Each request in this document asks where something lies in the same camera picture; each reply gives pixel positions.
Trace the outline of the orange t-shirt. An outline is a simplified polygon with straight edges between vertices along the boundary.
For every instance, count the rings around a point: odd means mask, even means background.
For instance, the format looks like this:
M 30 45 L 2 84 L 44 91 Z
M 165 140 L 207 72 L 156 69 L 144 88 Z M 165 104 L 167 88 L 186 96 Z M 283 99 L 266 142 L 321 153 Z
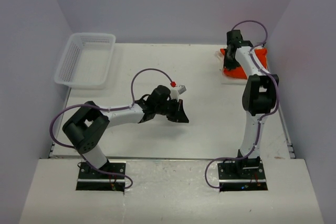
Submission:
M 221 48 L 219 51 L 217 51 L 217 56 L 221 59 L 224 60 L 224 54 L 225 54 L 226 49 Z M 261 64 L 268 69 L 267 67 L 267 49 L 266 48 L 261 48 L 258 47 L 255 49 L 255 54 Z M 227 68 L 223 67 L 222 69 L 222 74 L 226 77 L 233 78 L 233 79 L 238 79 L 238 80 L 247 80 L 247 76 L 243 70 L 242 67 L 237 67 L 236 69 L 233 70 L 228 70 Z

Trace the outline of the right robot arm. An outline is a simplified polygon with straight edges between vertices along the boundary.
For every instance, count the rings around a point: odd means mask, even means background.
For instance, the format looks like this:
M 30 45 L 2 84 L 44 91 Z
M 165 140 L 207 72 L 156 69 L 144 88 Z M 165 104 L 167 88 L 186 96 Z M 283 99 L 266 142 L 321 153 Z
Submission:
M 271 74 L 260 62 L 249 40 L 245 40 L 240 30 L 232 29 L 226 34 L 227 48 L 224 53 L 223 72 L 233 78 L 242 73 L 247 78 L 242 97 L 246 111 L 244 139 L 237 157 L 231 162 L 223 162 L 225 172 L 239 178 L 248 177 L 259 170 L 260 138 L 266 118 L 278 108 L 277 87 L 279 78 Z

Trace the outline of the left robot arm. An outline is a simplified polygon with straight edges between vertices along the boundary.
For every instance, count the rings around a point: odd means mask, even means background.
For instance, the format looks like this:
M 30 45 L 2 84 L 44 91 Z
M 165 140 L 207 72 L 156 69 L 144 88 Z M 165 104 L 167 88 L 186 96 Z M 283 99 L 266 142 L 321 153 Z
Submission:
M 151 94 L 144 95 L 125 109 L 101 108 L 89 101 L 63 125 L 62 131 L 75 150 L 91 164 L 91 173 L 104 178 L 109 172 L 108 159 L 98 143 L 105 130 L 123 124 L 144 123 L 156 115 L 165 116 L 171 122 L 188 123 L 183 100 L 179 98 L 185 91 L 183 85 L 173 88 L 159 85 Z

